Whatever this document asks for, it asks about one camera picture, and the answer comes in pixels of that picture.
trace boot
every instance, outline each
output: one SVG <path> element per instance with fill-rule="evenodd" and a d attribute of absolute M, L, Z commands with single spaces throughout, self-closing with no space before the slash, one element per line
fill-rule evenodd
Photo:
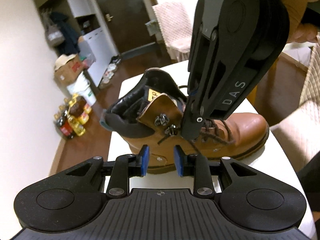
<path fill-rule="evenodd" d="M 226 121 L 205 120 L 199 138 L 187 141 L 179 130 L 186 101 L 167 72 L 151 68 L 128 94 L 105 110 L 101 125 L 118 132 L 134 154 L 147 144 L 148 173 L 153 174 L 175 170 L 175 145 L 186 154 L 201 152 L 209 160 L 224 156 L 241 160 L 268 139 L 269 126 L 261 115 L 234 113 Z"/>

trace white table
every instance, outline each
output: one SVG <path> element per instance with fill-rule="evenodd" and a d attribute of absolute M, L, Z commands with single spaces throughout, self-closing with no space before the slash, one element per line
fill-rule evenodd
<path fill-rule="evenodd" d="M 188 83 L 189 73 L 187 71 L 188 62 L 180 62 L 162 68 L 167 71 L 175 80 L 178 86 Z M 119 98 L 127 94 L 140 80 L 142 75 L 125 80 L 122 83 Z M 245 100 L 235 112 L 251 112 L 256 110 Z M 114 161 L 118 156 L 131 153 L 128 144 L 116 132 L 112 133 L 108 161 Z M 265 146 L 258 152 L 243 160 L 243 163 L 262 171 L 276 179 L 279 179 L 303 192 L 301 184 L 290 165 L 289 160 L 284 154 L 282 148 L 272 133 L 269 135 Z M 218 180 L 212 177 L 216 192 L 221 192 Z M 172 171 L 161 175 L 147 174 L 144 178 L 131 178 L 130 190 L 132 188 L 193 188 L 193 179 L 191 177 L 178 177 L 176 171 Z M 316 240 L 316 228 L 313 222 L 312 213 L 307 206 L 306 214 L 301 222 L 299 229 L 309 238 Z"/>

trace quilted fabric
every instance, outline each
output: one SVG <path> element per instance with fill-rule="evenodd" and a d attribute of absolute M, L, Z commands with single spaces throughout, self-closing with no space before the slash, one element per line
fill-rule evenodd
<path fill-rule="evenodd" d="M 181 2 L 164 2 L 152 7 L 158 20 L 164 43 L 172 59 L 189 58 L 192 25 Z"/>
<path fill-rule="evenodd" d="M 320 46 L 314 46 L 300 97 L 300 107 L 271 127 L 295 171 L 320 151 Z"/>

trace white lettering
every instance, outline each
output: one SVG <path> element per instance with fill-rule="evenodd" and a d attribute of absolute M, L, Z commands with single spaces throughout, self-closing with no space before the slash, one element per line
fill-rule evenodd
<path fill-rule="evenodd" d="M 237 98 L 237 94 L 239 94 L 239 93 L 240 93 L 240 92 L 231 92 L 231 93 L 229 93 L 229 95 Z"/>
<path fill-rule="evenodd" d="M 232 100 L 226 99 L 222 103 L 225 104 L 225 105 L 231 105 L 232 104 Z"/>
<path fill-rule="evenodd" d="M 244 88 L 244 86 L 245 86 L 245 83 L 244 82 L 241 82 L 240 84 L 239 84 L 239 81 L 235 84 L 235 87 L 236 88 L 238 88 L 238 87 L 240 87 L 240 86 L 242 86 L 241 88 Z"/>

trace blue gripper pad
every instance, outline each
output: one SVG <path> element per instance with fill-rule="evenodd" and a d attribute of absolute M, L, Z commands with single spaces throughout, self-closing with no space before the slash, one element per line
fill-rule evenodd
<path fill-rule="evenodd" d="M 177 147 L 174 147 L 173 155 L 174 155 L 174 164 L 176 165 L 178 175 L 180 177 L 183 177 L 183 163 Z"/>
<path fill-rule="evenodd" d="M 145 176 L 147 174 L 148 164 L 149 164 L 149 146 L 146 147 L 142 156 L 141 176 Z"/>

